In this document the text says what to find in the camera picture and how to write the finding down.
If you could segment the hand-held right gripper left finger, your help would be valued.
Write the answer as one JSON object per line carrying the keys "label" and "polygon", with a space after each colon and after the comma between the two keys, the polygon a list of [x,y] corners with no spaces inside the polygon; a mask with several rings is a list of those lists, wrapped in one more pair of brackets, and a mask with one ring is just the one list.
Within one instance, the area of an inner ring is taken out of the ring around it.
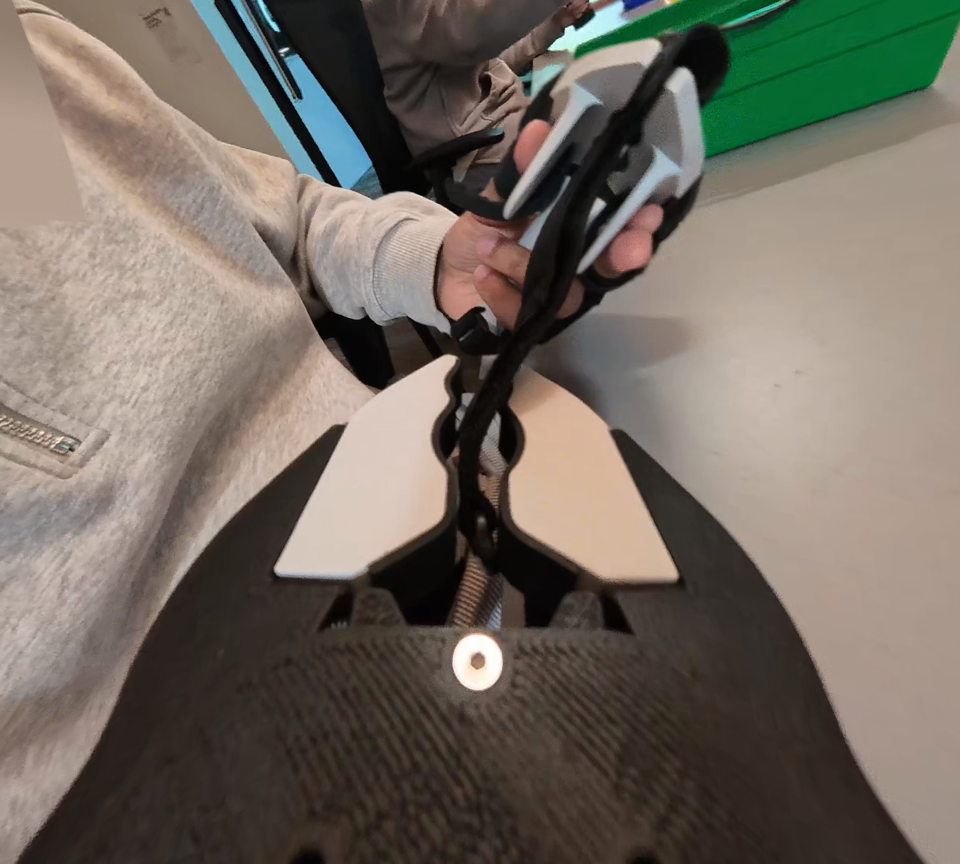
{"label": "hand-held right gripper left finger", "polygon": [[273,566],[279,578],[358,581],[438,527],[449,477],[434,435],[458,366],[444,355],[354,414]]}

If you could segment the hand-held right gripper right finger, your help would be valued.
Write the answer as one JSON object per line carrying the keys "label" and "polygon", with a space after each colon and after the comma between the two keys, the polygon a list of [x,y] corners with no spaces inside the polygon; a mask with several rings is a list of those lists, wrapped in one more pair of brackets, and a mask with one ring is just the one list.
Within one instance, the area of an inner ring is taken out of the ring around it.
{"label": "hand-held right gripper right finger", "polygon": [[506,530],[529,550],[601,584],[678,582],[677,566],[606,422],[528,368],[510,397],[520,434],[501,486]]}

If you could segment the green plastic bin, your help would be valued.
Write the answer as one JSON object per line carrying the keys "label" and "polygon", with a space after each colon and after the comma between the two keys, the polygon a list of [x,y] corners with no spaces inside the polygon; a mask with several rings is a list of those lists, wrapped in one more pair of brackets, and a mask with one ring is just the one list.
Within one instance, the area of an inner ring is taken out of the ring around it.
{"label": "green plastic bin", "polygon": [[583,42],[576,57],[710,23],[730,64],[702,111],[707,157],[930,87],[959,0],[680,0]]}

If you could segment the person's left forearm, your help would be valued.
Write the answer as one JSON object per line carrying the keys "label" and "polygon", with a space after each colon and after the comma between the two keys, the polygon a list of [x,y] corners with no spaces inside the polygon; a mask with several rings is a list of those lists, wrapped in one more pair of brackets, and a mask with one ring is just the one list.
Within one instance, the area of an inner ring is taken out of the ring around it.
{"label": "person's left forearm", "polygon": [[287,161],[219,144],[231,236],[245,268],[291,287],[307,308],[386,325],[400,318],[446,332],[444,242],[454,215],[409,193],[366,198],[300,174]]}

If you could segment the grey desk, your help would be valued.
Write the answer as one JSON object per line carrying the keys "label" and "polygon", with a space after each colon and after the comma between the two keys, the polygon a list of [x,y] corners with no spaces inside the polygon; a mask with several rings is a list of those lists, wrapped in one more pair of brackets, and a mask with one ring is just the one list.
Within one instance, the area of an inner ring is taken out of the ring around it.
{"label": "grey desk", "polygon": [[959,857],[958,52],[709,161],[647,273],[534,358],[762,570],[929,862]]}

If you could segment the person's left hand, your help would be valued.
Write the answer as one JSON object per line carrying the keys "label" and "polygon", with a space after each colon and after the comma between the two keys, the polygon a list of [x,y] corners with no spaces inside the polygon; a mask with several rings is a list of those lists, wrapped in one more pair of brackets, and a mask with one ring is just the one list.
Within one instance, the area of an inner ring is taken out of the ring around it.
{"label": "person's left hand", "polygon": [[[663,219],[664,211],[655,205],[637,211],[596,258],[595,273],[615,280],[645,268]],[[457,218],[443,240],[435,279],[437,307],[450,322],[480,307],[488,309],[502,327],[515,326],[530,259],[519,242],[533,221],[495,222],[471,213]]]}

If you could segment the person's grey hoodie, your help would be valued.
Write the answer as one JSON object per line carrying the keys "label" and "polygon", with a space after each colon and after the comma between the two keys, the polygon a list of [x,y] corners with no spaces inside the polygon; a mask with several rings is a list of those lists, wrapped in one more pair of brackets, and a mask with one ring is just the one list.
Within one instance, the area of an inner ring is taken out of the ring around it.
{"label": "person's grey hoodie", "polygon": [[2,862],[87,761],[183,570],[366,391],[308,257],[364,201],[224,145],[11,0],[85,217],[2,227]]}

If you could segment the black office chair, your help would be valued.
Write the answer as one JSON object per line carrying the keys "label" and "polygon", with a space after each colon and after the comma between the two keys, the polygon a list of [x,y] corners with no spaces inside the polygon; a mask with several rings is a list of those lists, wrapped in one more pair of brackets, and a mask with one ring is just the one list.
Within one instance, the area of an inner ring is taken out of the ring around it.
{"label": "black office chair", "polygon": [[458,134],[414,157],[384,95],[360,0],[262,0],[287,43],[340,112],[371,160],[381,190],[432,196],[445,209],[455,165],[504,137],[501,129]]}

